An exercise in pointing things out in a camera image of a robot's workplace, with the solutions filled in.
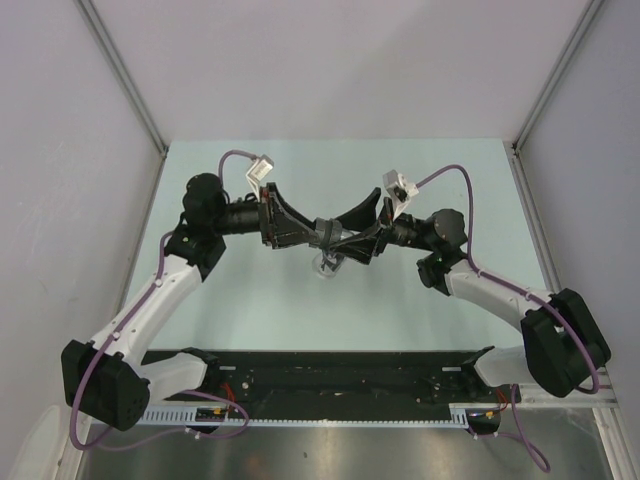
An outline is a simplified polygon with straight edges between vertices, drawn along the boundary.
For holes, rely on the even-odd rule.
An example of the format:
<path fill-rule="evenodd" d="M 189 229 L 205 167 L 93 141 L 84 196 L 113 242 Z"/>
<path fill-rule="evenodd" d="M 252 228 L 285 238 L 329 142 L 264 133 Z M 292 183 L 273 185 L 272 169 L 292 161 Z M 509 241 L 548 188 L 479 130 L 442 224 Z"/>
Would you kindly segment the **dark grey threaded ring nut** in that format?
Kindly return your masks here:
<path fill-rule="evenodd" d="M 314 231 L 316 239 L 313 245 L 319 249 L 326 249 L 335 241 L 335 234 L 340 234 L 341 225 L 335 219 L 316 218 Z"/>

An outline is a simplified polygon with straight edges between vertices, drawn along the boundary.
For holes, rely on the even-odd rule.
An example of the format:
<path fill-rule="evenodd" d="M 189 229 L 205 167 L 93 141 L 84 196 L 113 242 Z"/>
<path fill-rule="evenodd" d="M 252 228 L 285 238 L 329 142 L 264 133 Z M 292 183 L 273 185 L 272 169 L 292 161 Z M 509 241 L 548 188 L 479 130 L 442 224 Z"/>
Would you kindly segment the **clear elbow fitting with grey nut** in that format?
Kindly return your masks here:
<path fill-rule="evenodd" d="M 343 227 L 336 219 L 317 218 L 315 233 L 318 240 L 314 246 L 318 247 L 319 253 L 312 261 L 312 269 L 322 279 L 334 278 L 345 260 L 345 256 L 336 252 L 333 246 L 342 239 Z"/>

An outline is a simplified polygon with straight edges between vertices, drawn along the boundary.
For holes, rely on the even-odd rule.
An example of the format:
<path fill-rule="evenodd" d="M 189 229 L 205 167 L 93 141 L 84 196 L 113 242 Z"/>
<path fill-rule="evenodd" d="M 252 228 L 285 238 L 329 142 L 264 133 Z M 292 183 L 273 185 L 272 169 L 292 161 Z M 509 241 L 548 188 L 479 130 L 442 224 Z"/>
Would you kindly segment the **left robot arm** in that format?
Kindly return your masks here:
<path fill-rule="evenodd" d="M 72 413 L 87 414 L 126 431 L 147 406 L 190 391 L 214 397 L 221 387 L 218 360 L 196 348 L 146 363 L 150 344 L 177 307 L 212 273 L 227 235 L 258 232 L 274 249 L 310 244 L 313 221 L 290 207 L 269 183 L 251 200 L 232 202 L 212 173 L 192 177 L 173 231 L 160 241 L 158 265 L 146 285 L 89 341 L 72 340 L 61 355 L 64 393 Z"/>

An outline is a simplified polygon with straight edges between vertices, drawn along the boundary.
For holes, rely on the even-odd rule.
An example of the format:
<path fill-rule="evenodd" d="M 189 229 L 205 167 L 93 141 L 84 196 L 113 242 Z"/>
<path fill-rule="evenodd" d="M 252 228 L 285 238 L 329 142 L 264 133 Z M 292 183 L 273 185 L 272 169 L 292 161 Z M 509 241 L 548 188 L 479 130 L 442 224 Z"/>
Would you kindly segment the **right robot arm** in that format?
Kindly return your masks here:
<path fill-rule="evenodd" d="M 416 185 L 393 182 L 385 189 L 383 208 L 376 207 L 381 197 L 374 192 L 331 221 L 321 268 L 337 270 L 347 259 L 368 264 L 389 245 L 423 250 L 417 271 L 426 288 L 472 303 L 520 333 L 522 346 L 489 347 L 463 373 L 462 391 L 473 401 L 486 400 L 497 386 L 529 382 L 559 398 L 599 391 L 598 371 L 612 353 L 578 292 L 525 287 L 481 267 L 470 252 L 470 215 L 442 209 L 421 220 L 406 212 Z"/>

